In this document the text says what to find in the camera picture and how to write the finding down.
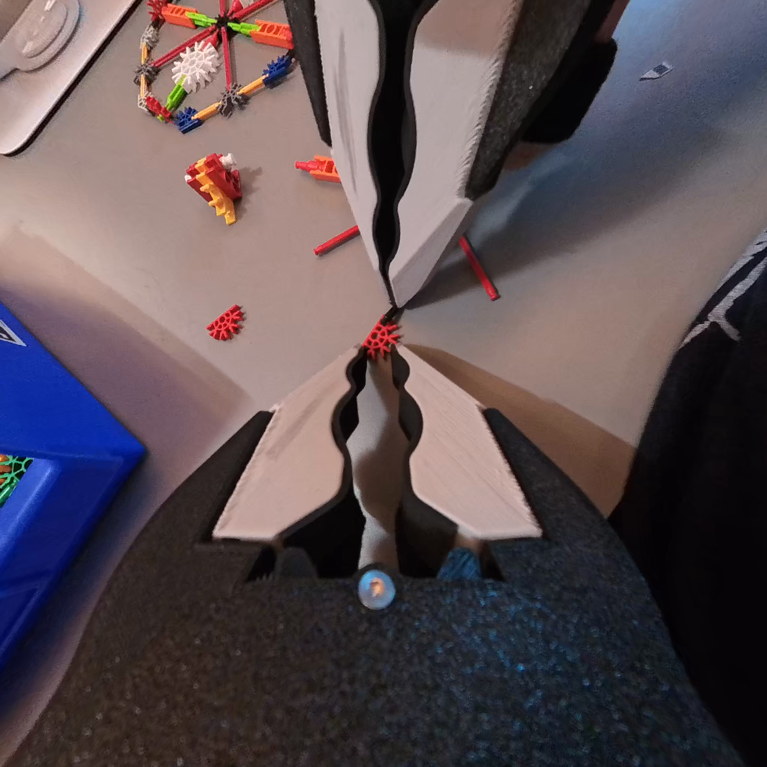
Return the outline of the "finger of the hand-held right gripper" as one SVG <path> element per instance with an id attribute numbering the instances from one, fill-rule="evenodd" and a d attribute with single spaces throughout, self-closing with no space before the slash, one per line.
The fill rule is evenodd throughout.
<path id="1" fill-rule="evenodd" d="M 314 15 L 332 158 L 370 263 L 395 303 L 375 238 L 380 185 L 370 158 L 370 125 L 385 60 L 380 7 L 368 1 L 318 1 Z"/>
<path id="2" fill-rule="evenodd" d="M 388 268 L 399 306 L 425 285 L 472 208 L 466 185 L 522 8 L 439 1 L 417 22 L 409 67 L 415 154 Z"/>

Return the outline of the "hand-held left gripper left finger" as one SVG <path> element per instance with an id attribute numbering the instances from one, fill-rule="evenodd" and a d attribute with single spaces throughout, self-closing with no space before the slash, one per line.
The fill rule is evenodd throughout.
<path id="1" fill-rule="evenodd" d="M 365 351 L 350 348 L 270 410 L 212 540 L 302 550 L 320 578 L 357 573 L 366 519 L 348 439 L 367 365 Z"/>

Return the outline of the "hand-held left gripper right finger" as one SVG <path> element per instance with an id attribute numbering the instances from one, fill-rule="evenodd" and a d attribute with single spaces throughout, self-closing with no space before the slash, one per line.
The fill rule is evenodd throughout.
<path id="1" fill-rule="evenodd" d="M 436 578 L 458 538 L 481 548 L 542 538 L 487 408 L 406 347 L 392 353 L 391 372 L 407 438 L 395 524 L 400 573 Z"/>

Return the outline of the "long red rod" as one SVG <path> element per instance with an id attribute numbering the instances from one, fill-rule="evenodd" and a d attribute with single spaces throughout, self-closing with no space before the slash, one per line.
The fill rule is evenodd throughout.
<path id="1" fill-rule="evenodd" d="M 329 240 L 317 245 L 313 249 L 313 253 L 318 257 L 329 254 L 330 252 L 334 251 L 336 248 L 340 247 L 341 245 L 354 240 L 359 235 L 360 235 L 359 226 L 358 225 L 352 226 L 349 229 L 344 230 L 340 234 L 330 238 Z"/>
<path id="2" fill-rule="evenodd" d="M 463 254 L 465 255 L 476 278 L 479 280 L 480 284 L 482 285 L 483 290 L 486 293 L 489 300 L 492 302 L 497 301 L 500 298 L 500 295 L 493 281 L 488 276 L 488 274 L 484 270 L 484 267 L 480 263 L 477 255 L 474 252 L 473 246 L 471 245 L 468 238 L 465 235 L 462 235 L 459 238 L 458 243 L 459 243 L 459 247 L 462 249 Z"/>

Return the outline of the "red fan connector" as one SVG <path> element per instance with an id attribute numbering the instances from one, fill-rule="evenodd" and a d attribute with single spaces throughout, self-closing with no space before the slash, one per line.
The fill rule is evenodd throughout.
<path id="1" fill-rule="evenodd" d="M 400 340 L 399 325 L 386 315 L 381 316 L 362 343 L 369 360 L 386 358 Z"/>
<path id="2" fill-rule="evenodd" d="M 245 312 L 239 304 L 232 305 L 206 325 L 207 335 L 214 340 L 233 340 L 242 331 Z"/>

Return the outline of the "person's right hand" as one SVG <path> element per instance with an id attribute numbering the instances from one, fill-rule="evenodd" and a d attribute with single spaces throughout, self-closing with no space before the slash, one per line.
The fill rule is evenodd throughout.
<path id="1" fill-rule="evenodd" d="M 613 38 L 614 32 L 624 14 L 628 0 L 613 1 L 608 14 L 605 15 L 599 29 L 594 35 L 593 42 L 596 44 L 606 44 Z"/>

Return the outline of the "colourful toy wheel model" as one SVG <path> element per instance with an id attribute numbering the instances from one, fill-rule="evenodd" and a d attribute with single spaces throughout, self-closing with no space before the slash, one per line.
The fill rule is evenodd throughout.
<path id="1" fill-rule="evenodd" d="M 145 2 L 149 23 L 139 43 L 133 74 L 137 106 L 160 123 L 187 134 L 220 114 L 231 117 L 251 97 L 277 87 L 295 65 L 294 37 L 287 22 L 258 14 L 274 2 L 216 2 L 201 12 L 188 2 Z M 280 54 L 254 80 L 239 83 L 233 43 L 247 39 Z"/>

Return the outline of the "stack of red yellow connectors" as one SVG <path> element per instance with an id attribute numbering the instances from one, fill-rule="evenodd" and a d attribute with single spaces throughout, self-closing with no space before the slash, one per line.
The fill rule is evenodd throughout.
<path id="1" fill-rule="evenodd" d="M 242 198 L 242 181 L 231 153 L 212 153 L 187 167 L 184 180 L 226 225 L 236 222 L 235 203 Z"/>

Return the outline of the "person's dark printed shirt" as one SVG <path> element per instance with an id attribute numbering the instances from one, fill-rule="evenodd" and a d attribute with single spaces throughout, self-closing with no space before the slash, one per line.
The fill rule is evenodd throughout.
<path id="1" fill-rule="evenodd" d="M 680 341 L 610 523 L 704 704 L 765 765 L 765 232 Z"/>

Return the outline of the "blue plastic bin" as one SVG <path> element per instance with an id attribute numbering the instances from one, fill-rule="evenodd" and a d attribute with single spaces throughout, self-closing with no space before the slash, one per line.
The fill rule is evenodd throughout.
<path id="1" fill-rule="evenodd" d="M 1 452 L 33 459 L 1 507 L 1 667 L 145 455 L 1 306 Z"/>

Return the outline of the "pile of colourful toy parts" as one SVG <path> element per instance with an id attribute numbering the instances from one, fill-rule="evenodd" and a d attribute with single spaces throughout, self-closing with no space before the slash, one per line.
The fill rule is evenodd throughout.
<path id="1" fill-rule="evenodd" d="M 32 463 L 33 459 L 29 457 L 1 454 L 1 507 L 14 493 Z"/>

